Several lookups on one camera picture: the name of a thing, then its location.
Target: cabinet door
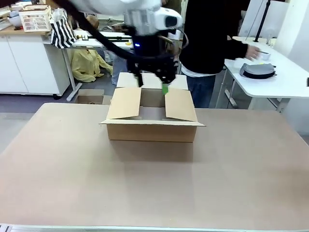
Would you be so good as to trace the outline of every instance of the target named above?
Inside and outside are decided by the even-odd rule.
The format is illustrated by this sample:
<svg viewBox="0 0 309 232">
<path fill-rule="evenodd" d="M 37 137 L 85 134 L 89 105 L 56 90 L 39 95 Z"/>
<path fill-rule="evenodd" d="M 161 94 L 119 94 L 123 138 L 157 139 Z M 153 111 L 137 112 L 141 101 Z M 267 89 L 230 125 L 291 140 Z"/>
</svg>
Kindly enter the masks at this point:
<svg viewBox="0 0 309 232">
<path fill-rule="evenodd" d="M 0 36 L 0 92 L 28 93 L 5 36 Z"/>
<path fill-rule="evenodd" d="M 8 36 L 8 41 L 29 93 L 59 94 L 41 36 Z"/>
</svg>

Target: yellow jacket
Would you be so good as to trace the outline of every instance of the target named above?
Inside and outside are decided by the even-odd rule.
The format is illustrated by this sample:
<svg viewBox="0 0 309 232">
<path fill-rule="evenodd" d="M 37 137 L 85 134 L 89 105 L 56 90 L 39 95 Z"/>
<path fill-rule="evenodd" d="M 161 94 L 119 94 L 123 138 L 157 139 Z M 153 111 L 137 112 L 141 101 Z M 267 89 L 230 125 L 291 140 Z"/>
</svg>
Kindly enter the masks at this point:
<svg viewBox="0 0 309 232">
<path fill-rule="evenodd" d="M 71 68 L 76 80 L 83 82 L 95 81 L 96 77 L 104 75 L 100 73 L 100 66 L 112 74 L 112 66 L 107 64 L 96 50 L 73 50 Z"/>
</svg>

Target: whiteboard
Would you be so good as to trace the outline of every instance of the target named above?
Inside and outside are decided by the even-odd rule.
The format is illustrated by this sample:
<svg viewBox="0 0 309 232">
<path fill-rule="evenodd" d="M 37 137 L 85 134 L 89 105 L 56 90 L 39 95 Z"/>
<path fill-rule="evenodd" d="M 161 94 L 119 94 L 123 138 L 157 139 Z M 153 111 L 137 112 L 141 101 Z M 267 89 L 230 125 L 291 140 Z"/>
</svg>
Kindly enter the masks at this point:
<svg viewBox="0 0 309 232">
<path fill-rule="evenodd" d="M 260 27 L 267 0 L 251 0 L 245 19 L 241 26 L 239 36 L 255 37 Z M 288 10 L 289 3 L 281 1 L 271 1 L 268 14 L 266 16 L 261 38 L 277 38 Z"/>
</svg>

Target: striped bag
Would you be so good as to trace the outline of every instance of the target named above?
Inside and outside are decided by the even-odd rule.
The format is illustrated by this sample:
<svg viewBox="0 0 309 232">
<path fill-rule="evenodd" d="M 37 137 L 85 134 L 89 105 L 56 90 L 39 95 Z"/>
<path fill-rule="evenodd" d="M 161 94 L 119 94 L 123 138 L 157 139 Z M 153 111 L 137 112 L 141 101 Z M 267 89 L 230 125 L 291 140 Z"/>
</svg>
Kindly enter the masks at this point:
<svg viewBox="0 0 309 232">
<path fill-rule="evenodd" d="M 61 49 L 69 48 L 73 45 L 73 43 L 76 42 L 76 36 L 69 24 L 66 11 L 63 9 L 57 9 L 57 10 L 58 10 L 57 17 L 53 16 L 53 18 L 50 20 L 53 29 L 51 44 Z"/>
</svg>

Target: black pole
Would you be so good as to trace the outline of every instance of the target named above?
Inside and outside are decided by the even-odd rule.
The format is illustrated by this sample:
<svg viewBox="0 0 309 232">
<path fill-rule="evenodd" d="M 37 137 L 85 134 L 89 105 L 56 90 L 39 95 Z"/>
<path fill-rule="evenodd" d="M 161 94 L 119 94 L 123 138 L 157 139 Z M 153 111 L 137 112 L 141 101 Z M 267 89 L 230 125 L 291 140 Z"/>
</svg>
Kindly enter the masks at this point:
<svg viewBox="0 0 309 232">
<path fill-rule="evenodd" d="M 256 38 L 255 38 L 255 41 L 254 41 L 254 42 L 259 42 L 258 39 L 259 39 L 259 37 L 260 37 L 261 31 L 262 31 L 262 28 L 263 28 L 263 25 L 264 25 L 264 22 L 265 22 L 267 13 L 268 13 L 268 9 L 269 9 L 269 6 L 270 6 L 270 1 L 271 1 L 271 0 L 268 0 L 268 2 L 266 3 L 266 9 L 265 9 L 265 11 L 264 11 L 263 18 L 262 18 L 262 21 L 261 21 L 259 30 L 257 31 L 257 35 L 256 35 Z"/>
</svg>

